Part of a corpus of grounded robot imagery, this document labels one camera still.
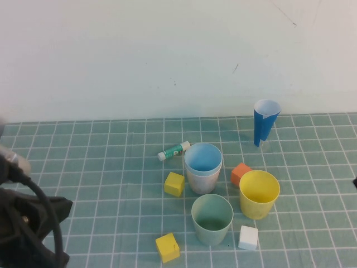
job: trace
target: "glue stick label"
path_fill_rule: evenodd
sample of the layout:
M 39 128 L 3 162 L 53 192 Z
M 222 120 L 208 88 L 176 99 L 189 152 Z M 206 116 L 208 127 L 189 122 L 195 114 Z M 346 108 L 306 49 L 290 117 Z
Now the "glue stick label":
M 165 157 L 168 159 L 170 157 L 173 157 L 179 153 L 181 153 L 184 149 L 182 148 L 181 145 L 176 145 L 173 148 L 167 149 L 163 153 L 165 154 Z

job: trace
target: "yellow block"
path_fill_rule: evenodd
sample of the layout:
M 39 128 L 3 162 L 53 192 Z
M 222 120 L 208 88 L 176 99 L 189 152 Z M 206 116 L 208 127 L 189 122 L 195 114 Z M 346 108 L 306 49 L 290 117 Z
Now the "yellow block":
M 268 215 L 280 193 L 278 180 L 270 173 L 252 170 L 245 173 L 239 182 L 240 208 L 251 219 Z
M 179 197 L 185 187 L 185 177 L 173 172 L 167 176 L 163 186 L 165 193 Z
M 157 251 L 160 254 L 163 263 L 180 257 L 180 248 L 173 236 L 173 233 L 162 236 L 155 241 Z

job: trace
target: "toy block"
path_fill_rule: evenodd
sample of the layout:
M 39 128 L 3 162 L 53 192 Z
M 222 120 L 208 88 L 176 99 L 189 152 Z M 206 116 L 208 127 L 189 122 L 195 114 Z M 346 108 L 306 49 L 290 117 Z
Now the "toy block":
M 179 197 L 185 187 L 185 177 L 173 172 L 167 176 L 165 184 L 163 186 L 165 193 L 172 194 Z
M 239 187 L 240 179 L 243 175 L 249 171 L 252 171 L 250 167 L 245 165 L 244 163 L 240 163 L 234 170 L 232 170 L 232 174 L 230 176 L 230 181 Z
M 180 248 L 173 236 L 173 233 L 162 236 L 155 241 L 157 251 L 160 254 L 160 258 L 163 263 L 180 257 Z
M 258 244 L 258 229 L 242 225 L 238 247 L 244 250 L 255 250 Z

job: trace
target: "scuff mark on wall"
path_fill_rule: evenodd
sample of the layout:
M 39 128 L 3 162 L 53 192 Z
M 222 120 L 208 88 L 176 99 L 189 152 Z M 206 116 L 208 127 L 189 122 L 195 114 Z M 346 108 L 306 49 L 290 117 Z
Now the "scuff mark on wall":
M 270 0 L 270 2 L 271 2 L 281 13 L 283 13 L 283 15 L 294 25 L 294 28 L 296 28 L 296 26 L 297 26 L 296 23 L 293 22 L 293 21 L 288 17 L 288 15 L 286 15 L 285 12 L 282 11 L 281 8 L 279 8 L 279 7 L 273 2 L 273 0 Z
M 235 71 L 236 71 L 236 69 L 238 68 L 238 65 L 239 65 L 239 63 L 237 63 L 237 65 L 236 65 L 236 67 L 235 67 L 234 71 L 232 72 L 232 74 L 234 74 L 234 72 L 235 72 Z
M 319 8 L 321 6 L 322 0 L 319 0 L 319 4 L 317 5 L 316 13 L 315 13 L 315 18 L 313 19 L 313 25 L 315 25 L 317 14 L 319 13 Z

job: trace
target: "table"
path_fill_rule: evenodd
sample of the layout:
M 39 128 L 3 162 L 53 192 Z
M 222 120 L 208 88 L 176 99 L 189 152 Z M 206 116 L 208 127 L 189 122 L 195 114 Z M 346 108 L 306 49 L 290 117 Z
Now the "table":
M 252 117 L 14 123 L 0 143 L 27 157 L 47 195 L 73 200 L 61 224 L 68 268 L 109 267 L 357 267 L 357 114 L 278 117 L 269 140 L 253 145 Z M 224 155 L 213 193 L 234 209 L 225 240 L 207 247 L 190 216 L 198 195 L 163 192 L 170 171 L 185 174 L 182 156 L 157 153 L 189 141 L 209 142 Z M 270 214 L 242 215 L 230 182 L 240 162 L 279 180 Z M 30 191 L 17 184 L 10 188 Z M 259 229 L 256 251 L 238 248 L 241 225 Z M 173 232 L 180 258 L 162 265 L 155 239 Z M 53 236 L 45 245 L 53 250 Z

